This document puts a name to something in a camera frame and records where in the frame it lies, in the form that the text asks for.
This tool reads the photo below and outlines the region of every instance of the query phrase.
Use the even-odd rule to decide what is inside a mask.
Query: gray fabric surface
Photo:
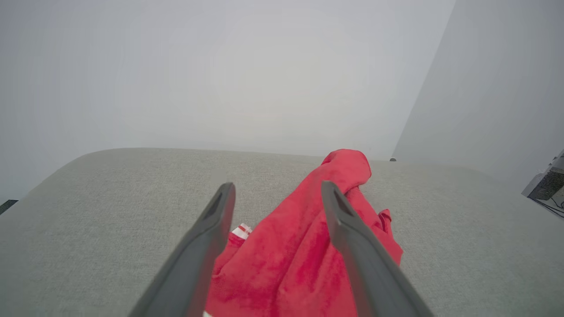
[[[0,215],[0,315],[126,315],[219,184],[255,226],[322,157],[183,149],[82,156]],[[564,221],[479,172],[371,161],[401,268],[437,315],[562,315]]]

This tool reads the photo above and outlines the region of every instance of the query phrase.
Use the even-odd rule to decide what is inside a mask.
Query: white wall
[[[523,190],[564,148],[564,2],[458,0],[394,155]]]
[[[119,147],[391,156],[454,0],[3,0],[0,199]]]

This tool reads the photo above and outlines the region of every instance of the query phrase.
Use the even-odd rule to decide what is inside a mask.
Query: red cloth
[[[376,214],[358,188],[371,174],[361,152],[331,152],[246,240],[230,234],[215,260],[206,311],[214,317],[356,316],[345,263],[329,239],[321,181],[345,193],[399,265],[403,251],[392,237],[389,210]]]

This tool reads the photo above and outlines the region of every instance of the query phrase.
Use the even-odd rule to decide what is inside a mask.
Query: gray upholstery
[[[0,315],[126,315],[217,186],[256,226],[322,157],[113,149],[0,215]],[[479,172],[371,161],[401,268],[437,315],[562,315],[564,221]]]

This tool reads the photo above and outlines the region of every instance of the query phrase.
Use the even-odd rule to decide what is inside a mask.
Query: red towel
[[[331,152],[244,240],[230,234],[215,260],[206,311],[212,316],[356,316],[341,254],[329,239],[321,182],[331,180],[399,265],[390,212],[376,214],[359,185],[371,176],[358,151]]]

